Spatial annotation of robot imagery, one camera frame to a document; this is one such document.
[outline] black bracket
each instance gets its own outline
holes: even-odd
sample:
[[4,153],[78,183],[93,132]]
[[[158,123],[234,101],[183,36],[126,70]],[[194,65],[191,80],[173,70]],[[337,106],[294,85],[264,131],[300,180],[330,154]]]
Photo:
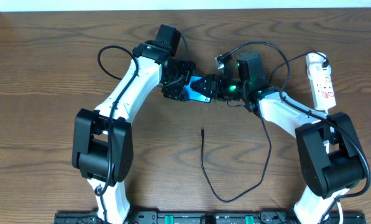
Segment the black bracket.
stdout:
[[[94,138],[108,130],[108,118],[99,111],[81,109],[76,115],[73,134],[72,166],[81,176],[106,182],[108,174],[108,143]],[[131,124],[114,119],[112,129],[112,179],[110,186],[122,182],[129,173],[133,160]]]
[[[337,113],[331,116],[331,121],[346,131],[362,150],[348,115]],[[327,124],[322,121],[304,124],[295,132],[304,180],[317,196],[328,198],[338,190],[355,187],[365,178],[357,151],[339,133],[331,134]],[[324,141],[338,143],[339,150],[327,154]]]

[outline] white background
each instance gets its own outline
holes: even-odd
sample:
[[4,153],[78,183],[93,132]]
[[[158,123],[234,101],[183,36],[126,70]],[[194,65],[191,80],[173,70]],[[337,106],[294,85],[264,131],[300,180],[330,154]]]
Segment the white background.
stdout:
[[0,12],[371,7],[371,0],[0,0]]

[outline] wooden tabletop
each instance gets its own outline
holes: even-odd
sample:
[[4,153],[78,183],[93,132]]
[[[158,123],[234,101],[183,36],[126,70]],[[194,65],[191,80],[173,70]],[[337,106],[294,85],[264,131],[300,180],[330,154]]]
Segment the wooden tabletop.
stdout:
[[[71,165],[74,118],[81,108],[93,110],[117,85],[98,67],[98,51],[111,44],[132,50],[154,39],[160,24],[182,32],[189,59],[204,73],[218,72],[216,55],[249,41],[273,43],[288,58],[310,50],[327,54],[337,100],[330,113],[352,118],[371,168],[371,9],[2,13],[0,223],[51,223],[56,212],[96,208],[91,187]],[[282,63],[268,47],[247,50],[260,51],[267,75]],[[118,76],[130,62],[118,50],[108,50],[102,60]],[[292,62],[291,69],[286,91],[313,106],[305,60]],[[279,70],[273,84],[282,85],[285,76]],[[305,182],[296,141],[267,123],[273,149],[264,182],[234,203],[219,202],[200,168],[202,127],[206,172],[222,198],[259,181],[268,142],[255,115],[223,102],[169,100],[156,88],[133,123],[134,161],[125,180],[131,204],[252,211],[287,209],[300,199]],[[371,223],[371,187],[342,206],[364,212]]]

